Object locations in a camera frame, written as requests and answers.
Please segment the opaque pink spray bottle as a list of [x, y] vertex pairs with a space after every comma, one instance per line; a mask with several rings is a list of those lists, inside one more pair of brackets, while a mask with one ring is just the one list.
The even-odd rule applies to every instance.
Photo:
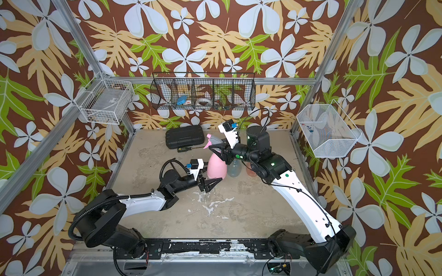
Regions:
[[213, 153], [208, 161], [207, 176], [209, 179], [222, 178], [227, 176], [227, 164]]

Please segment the pink grey spray nozzle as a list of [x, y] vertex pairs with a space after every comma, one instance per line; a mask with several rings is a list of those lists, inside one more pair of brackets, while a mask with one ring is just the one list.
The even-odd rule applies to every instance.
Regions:
[[207, 134], [207, 144], [204, 146], [204, 149], [207, 149], [209, 146], [213, 145], [213, 144], [226, 144], [222, 139], [213, 136], [212, 134]]

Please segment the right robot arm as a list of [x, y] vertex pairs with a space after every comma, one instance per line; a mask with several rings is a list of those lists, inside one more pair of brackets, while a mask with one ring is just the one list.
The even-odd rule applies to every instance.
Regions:
[[231, 120], [219, 126], [224, 139], [208, 135], [206, 148], [225, 164], [244, 161], [288, 202], [306, 226], [307, 234], [278, 230], [268, 238], [272, 259], [291, 255], [305, 257], [317, 274], [325, 274], [344, 256], [356, 237], [352, 226], [343, 226], [331, 216], [310, 194], [299, 180], [295, 170], [281, 156], [272, 151], [270, 136], [263, 126], [246, 130], [246, 143], [242, 144], [238, 125]]

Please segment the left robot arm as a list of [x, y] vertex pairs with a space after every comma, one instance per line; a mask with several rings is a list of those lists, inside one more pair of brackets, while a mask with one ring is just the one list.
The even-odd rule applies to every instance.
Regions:
[[69, 238], [85, 242], [88, 248], [103, 245], [140, 258], [147, 249], [146, 239], [138, 230], [120, 225], [121, 219], [167, 210], [178, 201], [177, 193], [194, 187], [206, 193], [212, 191], [222, 178], [208, 179], [207, 170], [208, 164], [202, 159], [192, 159], [189, 164], [170, 159], [161, 167], [159, 187], [149, 193], [122, 195], [107, 189], [76, 213]]

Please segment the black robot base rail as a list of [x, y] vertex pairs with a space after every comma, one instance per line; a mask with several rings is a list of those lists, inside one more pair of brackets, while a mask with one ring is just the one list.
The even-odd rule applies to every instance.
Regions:
[[115, 239], [109, 247], [116, 250], [117, 259], [144, 261], [172, 260], [267, 260], [299, 259], [300, 253], [284, 249], [269, 238], [244, 239], [145, 239], [123, 241]]

